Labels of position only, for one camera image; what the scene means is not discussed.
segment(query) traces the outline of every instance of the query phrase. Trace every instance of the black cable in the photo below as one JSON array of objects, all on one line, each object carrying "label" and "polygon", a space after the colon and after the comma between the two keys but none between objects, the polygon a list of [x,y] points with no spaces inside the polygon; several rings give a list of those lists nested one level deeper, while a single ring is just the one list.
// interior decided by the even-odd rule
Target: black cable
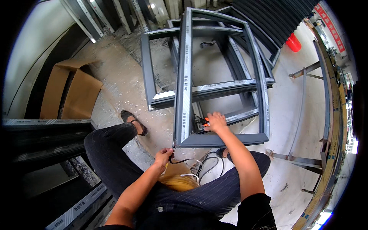
[{"label": "black cable", "polygon": [[[206,155],[206,157],[205,157],[205,159],[201,162],[202,163],[202,165],[204,164],[204,162],[206,162],[206,160],[209,160],[209,159],[212,159],[212,158],[216,158],[217,159],[217,162],[216,162],[216,164],[214,165],[214,166],[212,166],[212,168],[210,168],[209,170],[207,170],[200,178],[199,178],[199,184],[201,184],[201,180],[202,180],[202,178],[203,178],[203,176],[204,175],[206,175],[209,171],[211,171],[218,163],[219,163],[219,158],[221,158],[221,157],[218,157],[218,156],[211,156],[211,157],[208,157],[208,155],[210,155],[211,153],[216,153],[216,152],[209,152],[207,155]],[[169,158],[169,162],[171,163],[171,164],[179,164],[179,163],[183,163],[183,162],[185,162],[185,161],[187,161],[187,160],[196,160],[196,159],[194,159],[194,158],[189,158],[189,159],[185,159],[185,160],[181,160],[181,161],[178,161],[178,162],[172,162],[172,160],[171,160],[171,158]],[[224,173],[224,167],[225,167],[225,165],[224,165],[224,159],[223,158],[221,158],[221,160],[222,160],[222,171],[221,171],[221,174],[220,174],[220,177],[222,176],[222,174]],[[198,168],[198,172],[197,172],[197,176],[199,176],[199,173],[202,171],[202,165],[200,165],[199,166],[199,168]]]},{"label": "black cable", "polygon": [[209,159],[211,159],[211,158],[216,158],[217,159],[217,162],[216,162],[216,164],[212,167],[212,168],[210,168],[209,170],[207,170],[200,178],[199,178],[199,183],[201,183],[201,180],[202,180],[202,178],[203,178],[203,176],[204,175],[206,175],[206,173],[208,173],[209,171],[211,171],[218,163],[219,163],[219,158],[217,157],[217,156],[211,156],[211,157],[209,157],[209,158],[206,158],[204,161],[202,161],[202,164],[206,161],[206,160],[209,160]]},{"label": "black cable", "polygon": [[[206,160],[208,160],[208,159],[211,159],[211,158],[216,158],[217,159],[217,162],[216,162],[216,164],[212,167],[212,168],[210,168],[209,170],[207,170],[200,178],[199,178],[199,183],[201,183],[201,180],[202,180],[202,178],[203,178],[203,176],[206,174],[206,173],[208,173],[209,171],[211,171],[218,163],[219,163],[219,158],[220,157],[218,157],[218,156],[211,156],[211,157],[208,157],[208,155],[210,155],[211,153],[216,153],[216,152],[209,152],[207,155],[206,155],[206,157],[205,157],[205,159],[202,161],[202,164],[204,164],[204,162],[206,161]],[[221,174],[220,174],[220,177],[222,176],[222,174],[223,174],[223,172],[224,172],[224,159],[223,158],[221,158],[221,160],[222,160],[222,171],[221,171]],[[198,168],[198,172],[197,172],[197,176],[199,176],[199,173],[202,171],[202,167],[201,166],[199,166],[199,168]]]}]

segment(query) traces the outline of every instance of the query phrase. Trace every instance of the wire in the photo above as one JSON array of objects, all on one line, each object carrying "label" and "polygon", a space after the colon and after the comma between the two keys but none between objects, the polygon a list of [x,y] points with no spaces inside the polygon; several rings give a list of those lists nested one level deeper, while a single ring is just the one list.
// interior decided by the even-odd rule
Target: wire
[{"label": "wire", "polygon": [[214,166],[212,166],[212,168],[210,168],[209,170],[207,170],[200,178],[199,178],[199,181],[201,181],[202,180],[202,178],[203,178],[203,176],[204,175],[206,175],[206,173],[208,173],[209,171],[211,171],[218,163],[219,163],[219,158],[217,157],[217,156],[211,156],[211,157],[209,157],[209,158],[206,158],[204,161],[203,161],[203,163],[206,161],[206,160],[209,160],[209,159],[211,159],[211,158],[216,158],[217,159],[217,162],[216,162],[216,164],[214,165]]},{"label": "wire", "polygon": [[[211,156],[211,157],[208,157],[211,153],[217,153],[217,152],[209,152],[207,155],[206,155],[206,157],[205,157],[205,159],[202,161],[202,164],[204,164],[204,162],[206,161],[206,160],[208,160],[208,159],[211,159],[211,158],[217,158],[217,162],[216,162],[216,164],[212,167],[212,168],[210,168],[209,170],[207,170],[200,178],[199,178],[199,182],[201,182],[201,179],[203,178],[203,176],[205,175],[205,174],[207,174],[209,171],[211,171],[214,167],[216,167],[216,165],[219,163],[219,158],[221,158],[221,157],[218,157],[218,156]],[[221,174],[220,174],[220,177],[222,176],[222,174],[223,174],[223,172],[224,172],[224,159],[223,158],[221,158],[221,160],[222,160],[222,171],[221,171]],[[198,168],[198,172],[197,172],[197,175],[199,176],[199,173],[202,171],[202,169],[203,169],[203,167],[199,167]]]},{"label": "wire", "polygon": [[[203,178],[203,176],[204,175],[206,175],[209,171],[211,171],[214,167],[216,167],[216,165],[219,163],[219,158],[221,158],[221,157],[218,157],[218,156],[211,156],[211,157],[208,157],[208,155],[210,155],[211,153],[216,153],[216,152],[209,152],[207,155],[206,155],[206,157],[205,157],[205,159],[201,162],[201,161],[199,161],[199,160],[197,160],[197,159],[194,159],[194,158],[189,158],[189,159],[185,159],[185,160],[181,160],[181,161],[178,161],[178,162],[172,162],[172,160],[171,160],[171,158],[169,158],[169,162],[171,163],[171,164],[179,164],[179,163],[182,163],[182,162],[185,162],[185,161],[187,161],[187,160],[195,160],[195,161],[198,161],[198,163],[200,163],[201,165],[199,166],[199,168],[198,168],[198,172],[197,172],[197,174],[183,174],[183,175],[181,175],[181,176],[187,176],[187,175],[193,175],[193,176],[195,176],[196,178],[198,178],[198,184],[199,185],[201,185],[201,180],[202,180],[202,178]],[[207,170],[201,177],[199,177],[199,173],[202,171],[202,169],[204,168],[203,167],[203,164],[206,162],[206,160],[209,160],[209,159],[213,159],[213,158],[216,158],[217,159],[217,162],[216,162],[216,164],[214,165],[214,166],[212,166],[212,168],[210,168],[209,170]],[[222,171],[221,171],[221,174],[220,174],[220,177],[222,176],[222,174],[224,173],[224,167],[225,167],[225,165],[224,165],[224,159],[223,158],[221,158],[221,160],[222,160]]]},{"label": "wire", "polygon": [[189,159],[181,160],[181,161],[178,161],[178,162],[172,162],[172,161],[171,161],[171,158],[169,158],[169,162],[170,162],[171,164],[179,164],[179,163],[182,163],[182,162],[187,161],[187,160],[195,160],[195,161],[198,161],[198,163],[199,163],[199,164],[201,164],[201,166],[200,166],[200,167],[203,167],[202,162],[201,162],[201,161],[199,161],[199,160],[197,160],[197,159],[194,159],[194,158],[189,158]]},{"label": "wire", "polygon": [[197,183],[198,185],[200,185],[199,183],[199,177],[196,174],[191,174],[191,173],[186,173],[186,174],[180,174],[181,177],[185,177],[185,176],[195,176],[197,179]]}]

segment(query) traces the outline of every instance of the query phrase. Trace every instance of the white wall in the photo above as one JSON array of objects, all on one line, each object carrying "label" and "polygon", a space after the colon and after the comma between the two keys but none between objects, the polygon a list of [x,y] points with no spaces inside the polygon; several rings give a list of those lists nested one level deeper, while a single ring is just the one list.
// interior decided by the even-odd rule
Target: white wall
[{"label": "white wall", "polygon": [[24,118],[28,98],[38,73],[62,37],[60,35],[73,23],[74,20],[59,0],[41,2],[33,9],[15,42],[6,70],[4,118]]}]

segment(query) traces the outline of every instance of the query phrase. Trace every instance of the black pinstripe pants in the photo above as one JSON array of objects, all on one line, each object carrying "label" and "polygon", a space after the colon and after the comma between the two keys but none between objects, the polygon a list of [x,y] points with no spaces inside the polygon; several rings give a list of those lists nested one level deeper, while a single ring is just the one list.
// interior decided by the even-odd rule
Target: black pinstripe pants
[{"label": "black pinstripe pants", "polygon": [[[138,179],[143,171],[135,165],[122,148],[135,136],[133,124],[124,123],[95,130],[84,139],[89,161],[112,195],[121,193]],[[251,151],[262,177],[270,166],[267,155]],[[137,223],[157,212],[210,213],[221,219],[240,203],[239,175],[235,167],[220,178],[198,188],[175,192],[157,182],[136,214]]]}]

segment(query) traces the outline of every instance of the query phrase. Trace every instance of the cardboard box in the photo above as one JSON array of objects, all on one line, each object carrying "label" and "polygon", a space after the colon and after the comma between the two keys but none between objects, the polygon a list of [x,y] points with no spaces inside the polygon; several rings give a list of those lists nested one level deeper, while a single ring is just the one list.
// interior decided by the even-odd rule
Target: cardboard box
[{"label": "cardboard box", "polygon": [[[61,119],[91,118],[102,82],[80,68],[94,62],[96,60],[65,60],[54,65],[43,96],[40,119],[57,119],[60,104],[64,104]],[[74,77],[62,102],[70,73]]]}]

